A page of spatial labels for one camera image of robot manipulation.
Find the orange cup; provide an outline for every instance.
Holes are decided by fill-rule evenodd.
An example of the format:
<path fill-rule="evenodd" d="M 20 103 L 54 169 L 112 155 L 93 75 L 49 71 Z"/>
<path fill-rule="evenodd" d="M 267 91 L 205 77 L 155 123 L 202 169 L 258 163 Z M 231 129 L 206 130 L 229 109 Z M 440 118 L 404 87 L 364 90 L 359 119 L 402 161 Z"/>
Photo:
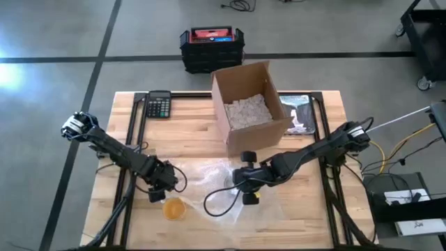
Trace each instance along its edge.
<path fill-rule="evenodd" d="M 168 220 L 180 220 L 186 214 L 186 205 L 180 198 L 170 198 L 162 205 L 162 214 Z"/>

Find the toolbox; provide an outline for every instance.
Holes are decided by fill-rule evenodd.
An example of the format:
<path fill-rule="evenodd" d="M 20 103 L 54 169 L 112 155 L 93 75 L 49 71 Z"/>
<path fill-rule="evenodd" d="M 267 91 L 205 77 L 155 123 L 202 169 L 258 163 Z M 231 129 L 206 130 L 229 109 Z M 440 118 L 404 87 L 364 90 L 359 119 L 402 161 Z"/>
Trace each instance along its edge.
<path fill-rule="evenodd" d="M 181 57 L 189 73 L 239 66 L 244 46 L 243 32 L 231 26 L 192 28 L 180 36 Z"/>

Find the black calculator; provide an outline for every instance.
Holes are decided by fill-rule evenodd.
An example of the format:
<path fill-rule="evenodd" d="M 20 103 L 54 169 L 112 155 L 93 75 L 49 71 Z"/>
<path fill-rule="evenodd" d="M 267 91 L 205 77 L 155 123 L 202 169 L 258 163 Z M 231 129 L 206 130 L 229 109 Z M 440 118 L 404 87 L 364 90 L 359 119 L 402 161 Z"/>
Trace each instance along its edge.
<path fill-rule="evenodd" d="M 170 91 L 149 91 L 147 117 L 165 119 L 170 117 L 172 95 Z"/>

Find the cardboard box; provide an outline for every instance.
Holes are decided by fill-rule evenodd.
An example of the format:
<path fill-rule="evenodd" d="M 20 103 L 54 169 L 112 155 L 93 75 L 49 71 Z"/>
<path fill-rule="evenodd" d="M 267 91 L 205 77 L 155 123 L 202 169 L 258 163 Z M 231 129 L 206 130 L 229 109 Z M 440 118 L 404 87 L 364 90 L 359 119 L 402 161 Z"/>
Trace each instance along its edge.
<path fill-rule="evenodd" d="M 212 73 L 212 99 L 217 125 L 229 155 L 254 151 L 279 143 L 292 117 L 287 117 L 268 72 L 269 62 L 216 70 Z M 262 94 L 273 121 L 231 130 L 224 104 Z"/>

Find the gray floor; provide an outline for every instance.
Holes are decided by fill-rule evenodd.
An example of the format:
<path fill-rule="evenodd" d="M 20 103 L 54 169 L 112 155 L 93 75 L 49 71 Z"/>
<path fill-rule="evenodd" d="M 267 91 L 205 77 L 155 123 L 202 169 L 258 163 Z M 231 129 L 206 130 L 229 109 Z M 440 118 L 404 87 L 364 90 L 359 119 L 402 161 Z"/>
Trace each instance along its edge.
<path fill-rule="evenodd" d="M 220 9 L 228 1 L 124 0 L 107 55 L 180 54 L 178 36 L 191 26 L 232 25 L 245 32 L 246 53 L 400 52 L 406 37 L 393 35 L 411 0 L 258 0 L 254 13 Z M 446 7 L 446 1 L 438 1 Z M 114 1 L 0 1 L 0 57 L 97 56 Z M 429 1 L 422 7 L 431 8 Z M 94 63 L 0 63 L 0 250 L 37 250 L 69 144 L 62 123 L 82 104 Z M 415 58 L 281 59 L 270 64 L 277 89 L 340 90 L 348 119 L 374 116 L 383 123 L 444 98 L 446 86 L 420 92 Z M 209 75 L 190 75 L 181 61 L 104 63 L 90 111 L 107 124 L 115 91 L 209 90 Z M 425 114 L 372 132 L 386 152 L 429 122 Z M 402 154 L 437 137 L 429 131 Z M 437 143 L 396 173 L 422 172 L 432 193 L 446 192 Z M 380 158 L 370 148 L 367 163 Z M 97 160 L 81 146 L 52 250 L 75 247 L 82 235 Z M 440 250 L 437 238 L 380 240 L 389 247 Z"/>

